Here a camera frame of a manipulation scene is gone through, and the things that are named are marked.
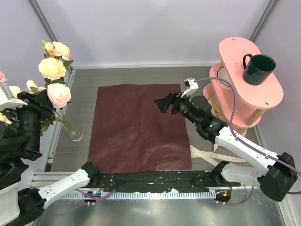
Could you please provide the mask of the peach rose stem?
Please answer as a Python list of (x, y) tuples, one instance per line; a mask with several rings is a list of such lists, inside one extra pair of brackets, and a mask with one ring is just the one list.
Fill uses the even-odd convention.
[[(38, 70), (45, 80), (44, 87), (47, 88), (52, 83), (60, 83), (67, 86), (64, 77), (67, 68), (73, 63), (69, 47), (59, 41), (44, 40), (43, 45), (41, 49), (45, 50), (44, 59), (38, 65)], [(64, 108), (54, 108), (54, 115), (42, 121), (42, 132), (47, 131), (49, 126), (53, 125), (55, 121), (61, 123)]]

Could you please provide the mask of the red wrapping paper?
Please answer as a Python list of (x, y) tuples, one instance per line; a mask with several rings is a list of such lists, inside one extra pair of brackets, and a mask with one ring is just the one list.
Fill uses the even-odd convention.
[(185, 118), (162, 113), (156, 99), (179, 84), (99, 87), (88, 161), (102, 173), (190, 170)]

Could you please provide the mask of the pink rose stem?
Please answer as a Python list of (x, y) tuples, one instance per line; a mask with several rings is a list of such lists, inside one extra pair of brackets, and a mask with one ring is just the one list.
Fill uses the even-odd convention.
[(4, 73), (0, 72), (0, 83), (6, 82), (7, 78)]

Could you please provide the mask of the cream printed ribbon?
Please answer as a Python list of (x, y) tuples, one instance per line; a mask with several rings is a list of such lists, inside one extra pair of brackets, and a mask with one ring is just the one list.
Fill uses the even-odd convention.
[(218, 148), (218, 145), (214, 144), (213, 151), (206, 152), (206, 151), (198, 150), (196, 147), (190, 145), (190, 155), (191, 155), (191, 158), (202, 158), (203, 160), (207, 161), (208, 163), (210, 163), (214, 166), (217, 166), (219, 164), (214, 159), (218, 159), (221, 161), (228, 161), (228, 162), (239, 162), (239, 163), (246, 162), (244, 159), (241, 159), (241, 158), (218, 154), (218, 153), (216, 153), (217, 148)]

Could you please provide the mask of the pink rose flower bunch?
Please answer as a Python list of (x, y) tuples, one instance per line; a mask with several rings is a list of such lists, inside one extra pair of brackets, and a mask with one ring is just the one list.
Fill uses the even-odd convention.
[(28, 80), (26, 86), (31, 93), (40, 93), (44, 90), (47, 91), (47, 96), (52, 102), (54, 108), (64, 108), (71, 101), (71, 91), (70, 88), (60, 84), (52, 83), (49, 84), (47, 88), (38, 87), (38, 85), (33, 80)]

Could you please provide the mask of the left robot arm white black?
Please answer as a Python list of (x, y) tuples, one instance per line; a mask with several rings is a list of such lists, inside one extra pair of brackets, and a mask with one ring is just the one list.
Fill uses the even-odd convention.
[(96, 186), (101, 173), (92, 163), (53, 184), (40, 188), (18, 189), (24, 172), (30, 167), (42, 169), (40, 153), (42, 122), (54, 119), (55, 110), (47, 91), (21, 92), (14, 98), (11, 91), (1, 91), (0, 112), (11, 124), (0, 123), (0, 224), (24, 226), (37, 219), (54, 201), (72, 190)]

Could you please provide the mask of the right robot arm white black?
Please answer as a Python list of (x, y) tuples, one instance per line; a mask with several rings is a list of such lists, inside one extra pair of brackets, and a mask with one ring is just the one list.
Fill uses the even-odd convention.
[(182, 93), (170, 92), (167, 97), (154, 102), (162, 113), (171, 105), (171, 114), (183, 115), (196, 126), (203, 139), (232, 151), (251, 164), (251, 167), (218, 164), (219, 174), (227, 182), (260, 188), (267, 197), (281, 202), (297, 181), (294, 159), (290, 154), (279, 155), (266, 150), (233, 131), (212, 114), (212, 106), (204, 96), (189, 98)]

